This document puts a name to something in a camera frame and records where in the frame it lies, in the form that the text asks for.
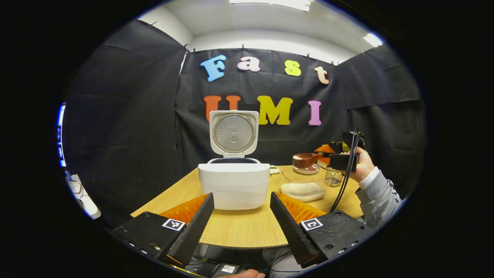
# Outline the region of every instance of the white wall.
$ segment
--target white wall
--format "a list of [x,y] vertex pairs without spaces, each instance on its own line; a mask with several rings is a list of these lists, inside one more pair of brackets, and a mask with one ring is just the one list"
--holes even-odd
[[268,31],[268,30],[240,30],[218,32],[194,37],[187,48],[196,51],[215,48],[260,48],[290,52],[334,64],[342,63],[357,55],[348,49],[304,35]]
[[141,15],[139,20],[153,24],[153,26],[176,39],[180,44],[190,44],[193,36],[187,28],[164,6],[158,6],[155,9]]

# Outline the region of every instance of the orange object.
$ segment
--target orange object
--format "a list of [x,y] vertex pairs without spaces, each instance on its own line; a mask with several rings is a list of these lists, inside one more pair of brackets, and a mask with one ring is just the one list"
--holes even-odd
[[[328,144],[318,147],[314,152],[336,153]],[[319,158],[319,160],[322,163],[329,165],[330,157],[321,157],[321,158]]]
[[197,210],[199,210],[200,206],[206,200],[206,197],[209,195],[204,194],[192,200],[188,200],[185,203],[181,203],[178,206],[172,207],[169,210],[163,211],[160,213],[161,216],[172,218],[178,221],[185,222],[185,224],[189,224],[192,220],[192,217],[196,214]]
[[326,212],[319,210],[311,205],[308,205],[299,200],[293,199],[292,197],[286,196],[285,194],[281,194],[275,192],[276,196],[281,200],[281,202],[285,205],[290,212],[290,215],[295,219],[297,224],[300,224],[300,221],[309,220],[314,217],[319,217]]

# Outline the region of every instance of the blue letter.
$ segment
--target blue letter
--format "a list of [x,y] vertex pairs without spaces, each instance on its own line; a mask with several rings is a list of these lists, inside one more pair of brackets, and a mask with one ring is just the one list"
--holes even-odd
[[207,75],[209,75],[209,77],[207,78],[209,82],[214,81],[225,75],[224,72],[218,70],[218,69],[222,69],[222,70],[225,69],[225,64],[223,64],[223,62],[220,60],[223,61],[226,60],[225,55],[219,55],[201,63],[201,66],[203,66],[206,69]]

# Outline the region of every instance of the wooden scoop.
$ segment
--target wooden scoop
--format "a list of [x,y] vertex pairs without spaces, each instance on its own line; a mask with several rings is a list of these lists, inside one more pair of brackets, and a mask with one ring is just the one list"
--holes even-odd
[[319,158],[323,157],[323,153],[315,154],[310,152],[298,153],[292,157],[293,165],[297,168],[307,168],[312,166]]

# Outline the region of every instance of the ceiling light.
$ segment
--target ceiling light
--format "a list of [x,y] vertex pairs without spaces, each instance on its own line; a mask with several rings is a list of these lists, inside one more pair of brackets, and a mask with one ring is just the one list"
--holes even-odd
[[382,41],[373,33],[368,33],[367,36],[364,37],[364,40],[366,40],[373,47],[382,45]]
[[271,4],[271,5],[285,6],[285,7],[308,12],[311,1],[310,0],[230,0],[230,4],[240,4],[240,3]]

